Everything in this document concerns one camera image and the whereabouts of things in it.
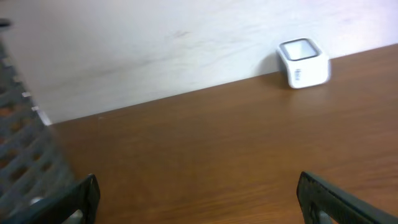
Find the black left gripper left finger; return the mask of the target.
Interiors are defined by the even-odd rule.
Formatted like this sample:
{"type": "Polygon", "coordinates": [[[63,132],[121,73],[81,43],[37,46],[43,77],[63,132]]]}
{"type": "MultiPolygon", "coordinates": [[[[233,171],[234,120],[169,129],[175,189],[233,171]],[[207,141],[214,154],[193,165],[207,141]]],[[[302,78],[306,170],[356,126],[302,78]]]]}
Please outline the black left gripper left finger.
{"type": "Polygon", "coordinates": [[[80,223],[94,223],[100,202],[100,188],[94,174],[39,200],[9,218],[3,224],[63,223],[77,210],[82,212],[80,223]]]}

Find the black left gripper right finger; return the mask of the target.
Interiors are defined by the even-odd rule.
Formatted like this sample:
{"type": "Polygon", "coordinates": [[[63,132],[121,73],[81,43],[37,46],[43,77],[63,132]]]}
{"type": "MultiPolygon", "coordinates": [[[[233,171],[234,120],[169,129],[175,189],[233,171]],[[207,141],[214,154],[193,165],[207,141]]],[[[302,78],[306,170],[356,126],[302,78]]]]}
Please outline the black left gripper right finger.
{"type": "Polygon", "coordinates": [[[373,207],[311,172],[301,172],[296,193],[305,224],[397,223],[397,217],[373,207]]]}

